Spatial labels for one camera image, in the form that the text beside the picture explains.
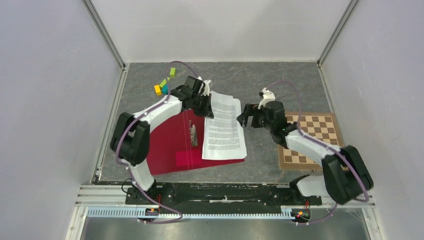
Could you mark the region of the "silver metal folder clip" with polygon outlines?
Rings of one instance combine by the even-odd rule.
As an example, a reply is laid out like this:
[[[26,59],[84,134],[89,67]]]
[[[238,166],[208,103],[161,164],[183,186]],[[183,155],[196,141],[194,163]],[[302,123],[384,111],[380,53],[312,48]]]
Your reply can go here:
[[[188,128],[189,131],[189,140],[192,147],[198,146],[198,137],[197,137],[197,129],[194,124],[191,124]]]

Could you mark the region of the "printed text paper sheet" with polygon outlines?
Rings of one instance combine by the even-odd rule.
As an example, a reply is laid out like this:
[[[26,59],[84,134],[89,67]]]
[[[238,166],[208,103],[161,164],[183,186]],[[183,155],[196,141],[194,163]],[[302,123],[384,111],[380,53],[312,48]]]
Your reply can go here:
[[[231,95],[211,92],[213,118],[206,118],[202,158],[212,161],[242,160],[247,156],[244,130],[237,121],[241,101]]]

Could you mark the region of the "red clip file folder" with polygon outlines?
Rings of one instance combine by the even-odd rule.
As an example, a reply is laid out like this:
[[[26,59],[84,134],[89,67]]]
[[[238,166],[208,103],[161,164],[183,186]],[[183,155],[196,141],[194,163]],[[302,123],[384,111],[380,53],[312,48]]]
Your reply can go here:
[[[147,163],[153,176],[242,163],[244,159],[206,160],[202,158],[205,118],[192,110],[175,115],[150,134]],[[191,146],[189,126],[195,125],[198,146]]]

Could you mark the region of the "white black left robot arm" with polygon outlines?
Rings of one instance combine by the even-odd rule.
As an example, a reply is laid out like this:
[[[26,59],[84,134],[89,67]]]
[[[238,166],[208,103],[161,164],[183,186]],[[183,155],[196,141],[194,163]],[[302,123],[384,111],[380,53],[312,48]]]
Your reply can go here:
[[[192,110],[198,117],[213,119],[210,85],[211,80],[188,76],[184,84],[169,90],[150,107],[119,115],[110,148],[115,152],[116,162],[125,166],[133,185],[139,189],[137,196],[143,203],[151,204],[157,198],[156,189],[151,187],[155,179],[147,162],[151,132],[186,110]]]

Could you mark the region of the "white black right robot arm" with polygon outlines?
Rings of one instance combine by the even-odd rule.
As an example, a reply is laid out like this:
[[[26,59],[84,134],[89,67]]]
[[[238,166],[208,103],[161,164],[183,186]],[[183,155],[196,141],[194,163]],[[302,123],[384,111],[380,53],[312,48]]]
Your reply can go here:
[[[292,181],[294,187],[289,189],[288,196],[293,203],[302,204],[311,196],[327,196],[339,205],[352,200],[369,201],[368,191],[374,182],[357,148],[329,144],[307,134],[298,122],[287,120],[280,101],[274,100],[265,106],[246,104],[236,119],[246,127],[249,118],[252,128],[268,130],[276,144],[321,166],[322,175],[306,175]]]

